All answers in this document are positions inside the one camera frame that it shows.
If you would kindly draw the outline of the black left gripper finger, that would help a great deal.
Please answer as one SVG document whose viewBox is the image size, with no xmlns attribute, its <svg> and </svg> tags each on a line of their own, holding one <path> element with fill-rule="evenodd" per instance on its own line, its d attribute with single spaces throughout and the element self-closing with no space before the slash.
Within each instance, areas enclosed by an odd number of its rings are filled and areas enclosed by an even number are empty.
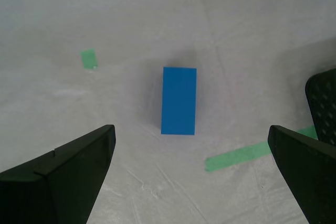
<svg viewBox="0 0 336 224">
<path fill-rule="evenodd" d="M 272 125 L 268 145 L 309 223 L 335 223 L 335 147 Z"/>
<path fill-rule="evenodd" d="M 105 125 L 1 172 L 1 223 L 86 223 L 115 144 Z"/>
</svg>

